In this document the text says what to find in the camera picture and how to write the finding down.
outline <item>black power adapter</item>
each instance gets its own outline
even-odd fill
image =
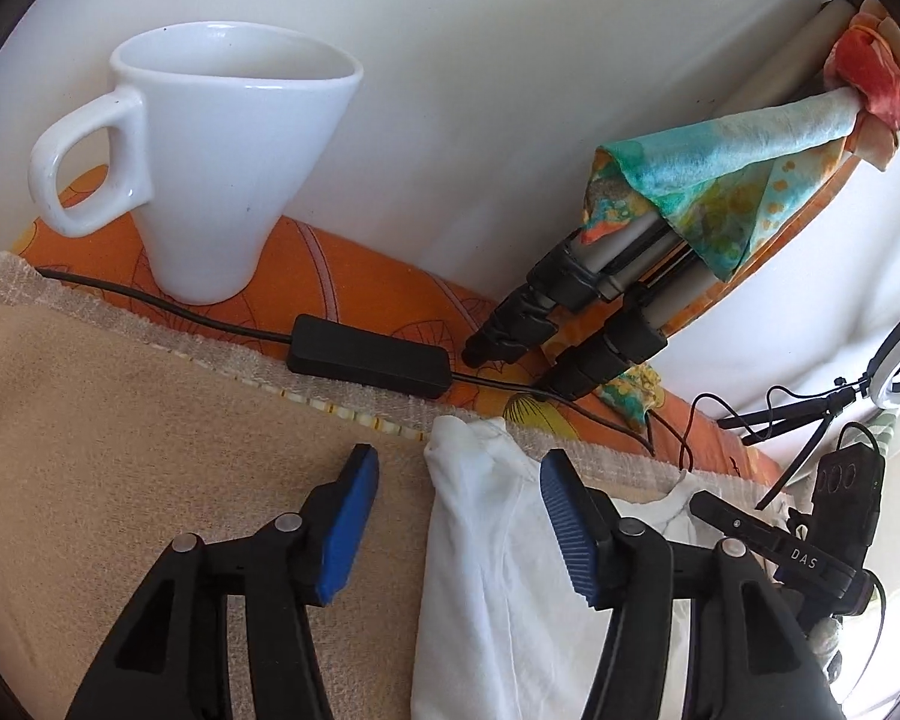
[[[406,341],[300,314],[287,367],[324,379],[439,398],[450,389],[450,356],[442,346]]]

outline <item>yellow stitching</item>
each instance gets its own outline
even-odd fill
[[[388,436],[402,436],[405,437],[405,439],[417,440],[418,442],[424,442],[425,440],[427,440],[427,434],[423,431],[417,430],[412,427],[407,427],[405,425],[399,425],[396,422],[391,422],[387,419],[380,418],[379,416],[372,415],[372,413],[358,412],[357,410],[353,410],[346,406],[339,406],[336,403],[331,403],[326,400],[320,400],[319,398],[304,397],[303,395],[298,395],[296,392],[288,391],[288,389],[286,388],[279,389],[276,388],[276,386],[268,384],[266,382],[254,381],[253,379],[242,377],[237,373],[232,373],[226,370],[218,370],[217,368],[213,367],[213,365],[210,365],[207,361],[199,360],[196,357],[192,357],[191,355],[178,351],[176,349],[170,349],[167,346],[161,346],[159,343],[150,343],[148,344],[148,346],[152,349],[156,349],[157,351],[173,353],[175,357],[180,357],[187,362],[195,362],[200,367],[205,368],[206,370],[212,370],[214,373],[218,373],[221,376],[226,376],[233,381],[239,381],[242,384],[255,386],[256,389],[262,389],[263,391],[269,392],[270,394],[279,395],[280,397],[293,401],[295,403],[306,404],[311,408],[321,410],[324,413],[334,413],[341,419],[353,421],[359,425],[375,430],[378,433],[384,433]]]

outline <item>mug handle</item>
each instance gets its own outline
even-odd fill
[[[118,86],[67,114],[40,136],[29,159],[29,190],[50,229],[68,238],[79,238],[152,198],[144,119],[140,93],[130,86]],[[106,180],[87,199],[64,208],[56,193],[60,161],[78,141],[103,127],[110,129]]]

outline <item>metal rivet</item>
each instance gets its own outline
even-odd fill
[[[173,552],[190,552],[197,546],[197,537],[193,533],[180,533],[173,537],[170,546],[173,546]]]
[[[746,555],[746,544],[739,538],[725,538],[721,544],[722,550],[730,555],[730,557],[744,557]]]
[[[293,533],[293,531],[300,530],[300,526],[303,524],[303,517],[300,517],[299,514],[280,514],[280,517],[277,517],[274,520],[274,527],[280,531],[281,533]]]
[[[643,536],[647,531],[647,526],[633,517],[624,517],[617,527],[624,536]]]

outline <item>white t-shirt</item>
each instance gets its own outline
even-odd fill
[[[573,591],[540,495],[539,469],[501,418],[434,420],[425,450],[437,498],[413,669],[413,720],[578,720],[607,635],[609,611]],[[684,474],[648,504],[614,501],[670,541],[713,546],[691,517],[703,485]],[[660,717],[679,720],[689,602],[674,603]]]

